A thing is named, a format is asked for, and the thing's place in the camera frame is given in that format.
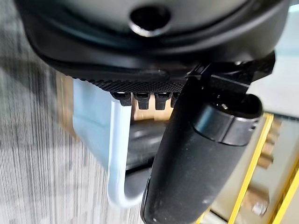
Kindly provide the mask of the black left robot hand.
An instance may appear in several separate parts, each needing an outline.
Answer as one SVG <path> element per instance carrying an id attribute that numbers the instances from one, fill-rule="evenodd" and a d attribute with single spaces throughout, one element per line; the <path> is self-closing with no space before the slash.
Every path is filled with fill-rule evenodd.
<path id="1" fill-rule="evenodd" d="M 48 65 L 147 109 L 173 112 L 142 199 L 146 224 L 189 224 L 216 199 L 263 114 L 287 0 L 17 0 Z"/>

